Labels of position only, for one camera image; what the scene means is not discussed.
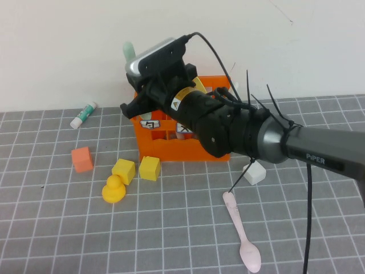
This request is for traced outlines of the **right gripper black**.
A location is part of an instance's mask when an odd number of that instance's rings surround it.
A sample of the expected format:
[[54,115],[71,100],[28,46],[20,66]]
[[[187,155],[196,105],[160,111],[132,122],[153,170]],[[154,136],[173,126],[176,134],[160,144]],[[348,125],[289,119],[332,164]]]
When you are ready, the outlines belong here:
[[120,105],[122,114],[132,119],[148,112],[162,111],[160,106],[166,106],[167,101],[177,94],[179,88],[192,87],[192,80],[196,76],[196,66],[191,63],[184,67],[174,65],[150,76],[133,76],[126,73],[128,83],[137,95],[129,104]]

